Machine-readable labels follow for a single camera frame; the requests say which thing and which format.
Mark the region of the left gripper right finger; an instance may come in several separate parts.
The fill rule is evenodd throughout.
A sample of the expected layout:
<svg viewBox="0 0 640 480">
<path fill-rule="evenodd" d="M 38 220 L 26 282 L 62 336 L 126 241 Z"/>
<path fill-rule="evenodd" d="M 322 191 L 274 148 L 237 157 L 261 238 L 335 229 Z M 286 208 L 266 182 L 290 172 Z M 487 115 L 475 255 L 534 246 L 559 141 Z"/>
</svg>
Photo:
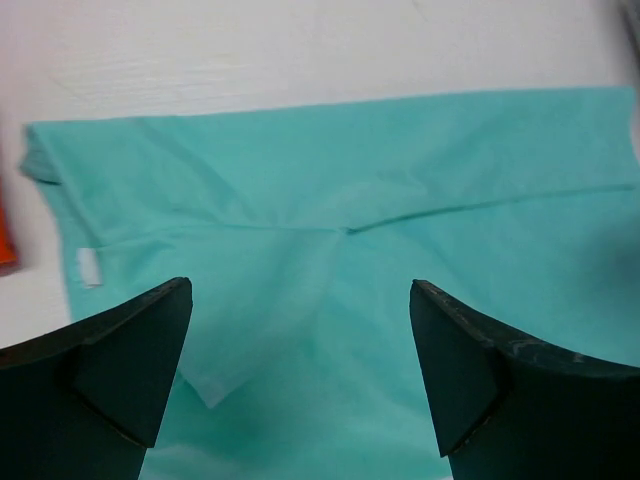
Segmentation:
<svg viewBox="0 0 640 480">
<path fill-rule="evenodd" d="M 545 342 L 416 280 L 410 320 L 456 479 L 635 479 L 639 371 Z"/>
</svg>

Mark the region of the teal t shirt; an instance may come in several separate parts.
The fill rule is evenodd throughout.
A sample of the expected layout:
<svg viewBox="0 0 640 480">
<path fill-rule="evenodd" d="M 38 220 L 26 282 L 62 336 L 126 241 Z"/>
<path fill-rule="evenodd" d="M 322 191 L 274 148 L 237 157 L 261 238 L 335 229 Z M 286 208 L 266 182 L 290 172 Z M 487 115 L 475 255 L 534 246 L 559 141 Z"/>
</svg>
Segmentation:
<svg viewBox="0 0 640 480">
<path fill-rule="evenodd" d="M 193 286 L 145 479 L 443 479 L 416 279 L 639 362 L 639 165 L 623 87 L 29 124 L 72 316 Z"/>
</svg>

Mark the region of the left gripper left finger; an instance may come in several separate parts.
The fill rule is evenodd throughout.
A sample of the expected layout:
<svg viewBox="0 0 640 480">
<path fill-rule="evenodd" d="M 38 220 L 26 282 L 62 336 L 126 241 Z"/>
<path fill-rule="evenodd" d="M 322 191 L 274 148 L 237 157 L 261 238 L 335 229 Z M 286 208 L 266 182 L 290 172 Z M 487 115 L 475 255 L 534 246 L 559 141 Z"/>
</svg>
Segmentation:
<svg viewBox="0 0 640 480">
<path fill-rule="evenodd" d="M 138 478 L 159 435 L 192 307 L 192 284 L 177 277 L 2 349 L 2 478 Z"/>
</svg>

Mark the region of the folded orange t shirt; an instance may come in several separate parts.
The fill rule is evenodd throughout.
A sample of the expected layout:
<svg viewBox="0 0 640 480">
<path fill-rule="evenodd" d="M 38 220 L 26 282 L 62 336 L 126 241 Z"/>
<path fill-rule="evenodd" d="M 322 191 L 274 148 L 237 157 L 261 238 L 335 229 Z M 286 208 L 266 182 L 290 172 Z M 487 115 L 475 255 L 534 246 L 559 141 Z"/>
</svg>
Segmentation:
<svg viewBox="0 0 640 480">
<path fill-rule="evenodd" d="M 0 271 L 1 275 L 5 276 L 20 267 L 20 256 L 11 228 L 4 182 L 1 182 L 0 237 Z"/>
</svg>

